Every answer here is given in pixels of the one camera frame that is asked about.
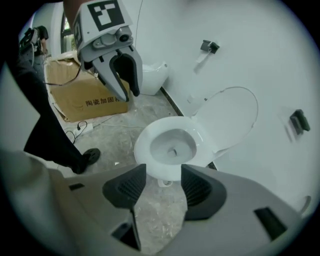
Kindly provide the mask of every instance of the window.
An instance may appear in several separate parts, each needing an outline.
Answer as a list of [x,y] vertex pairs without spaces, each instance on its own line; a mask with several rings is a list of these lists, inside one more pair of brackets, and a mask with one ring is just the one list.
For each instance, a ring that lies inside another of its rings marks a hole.
[[76,51],[76,41],[75,36],[71,31],[69,22],[65,14],[62,17],[62,24],[61,24],[61,53]]

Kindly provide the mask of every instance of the drain hole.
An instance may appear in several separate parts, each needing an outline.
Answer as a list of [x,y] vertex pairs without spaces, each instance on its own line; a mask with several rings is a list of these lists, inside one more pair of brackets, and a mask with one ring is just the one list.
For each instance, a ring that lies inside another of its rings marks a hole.
[[170,186],[172,184],[172,181],[166,181],[164,180],[163,181],[163,184],[166,185],[166,186]]
[[169,148],[168,156],[171,158],[175,158],[177,156],[177,151],[173,147]]

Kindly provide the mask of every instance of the toilet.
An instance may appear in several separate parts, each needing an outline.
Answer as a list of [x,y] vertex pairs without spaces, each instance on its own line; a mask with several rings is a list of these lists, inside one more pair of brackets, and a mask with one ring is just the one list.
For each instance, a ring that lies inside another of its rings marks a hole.
[[258,112],[257,98],[250,90],[228,87],[207,99],[191,117],[170,116],[149,124],[134,145],[135,160],[146,164],[146,172],[167,187],[181,180],[181,164],[206,167],[241,143],[252,131]]
[[169,76],[169,67],[165,61],[156,62],[152,65],[142,64],[142,87],[140,93],[155,95]]

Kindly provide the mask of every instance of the black shoe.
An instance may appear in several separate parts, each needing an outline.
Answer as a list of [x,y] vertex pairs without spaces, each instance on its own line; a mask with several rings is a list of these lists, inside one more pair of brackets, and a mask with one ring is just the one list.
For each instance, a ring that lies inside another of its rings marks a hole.
[[75,174],[82,174],[86,168],[90,165],[96,163],[101,155],[101,152],[98,148],[91,148],[88,149],[86,152],[83,153],[83,157],[85,159],[85,166],[82,168],[80,166],[72,168],[72,171]]
[[93,165],[98,161],[100,158],[101,152],[98,148],[91,148],[88,149],[86,152],[84,152],[83,156],[85,160],[87,161],[86,165],[90,166]]

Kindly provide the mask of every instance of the power strip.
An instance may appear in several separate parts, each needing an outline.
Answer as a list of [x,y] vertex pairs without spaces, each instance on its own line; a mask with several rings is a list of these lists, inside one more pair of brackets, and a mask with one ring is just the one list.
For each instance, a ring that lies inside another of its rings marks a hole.
[[75,137],[78,137],[80,134],[81,135],[84,135],[84,134],[87,134],[91,131],[94,130],[94,126],[92,123],[88,123],[87,126],[84,124],[84,125],[81,125],[80,126],[80,130],[78,130],[77,128],[73,130],[73,134]]

